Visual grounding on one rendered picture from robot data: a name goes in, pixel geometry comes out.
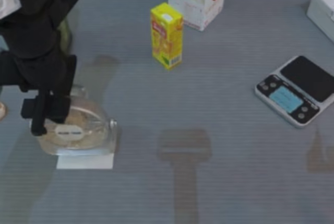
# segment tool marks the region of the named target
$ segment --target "scale button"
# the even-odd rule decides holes
[[[298,118],[301,119],[301,120],[304,119],[305,118],[305,114],[303,114],[303,113],[298,114]]]

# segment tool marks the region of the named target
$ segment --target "table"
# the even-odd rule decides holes
[[[113,170],[56,170],[19,117],[27,95],[4,88],[0,223],[333,223],[334,109],[295,129],[253,93],[295,55],[334,73],[308,0],[226,0],[205,32],[185,29],[170,72],[151,57],[163,1],[81,0],[70,15],[77,81],[122,127]]]

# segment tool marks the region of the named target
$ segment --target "juice box label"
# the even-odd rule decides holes
[[[151,10],[153,57],[166,69],[182,61],[183,16],[167,3]]]

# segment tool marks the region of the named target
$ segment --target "barcode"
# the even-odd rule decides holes
[[[171,66],[174,66],[175,64],[177,64],[178,62],[180,62],[182,59],[181,55],[178,55],[177,57],[175,57],[174,59],[171,60]]]

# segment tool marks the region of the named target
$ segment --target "digital scale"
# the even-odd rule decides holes
[[[255,87],[255,94],[296,127],[304,127],[334,102],[334,77],[297,56]]]

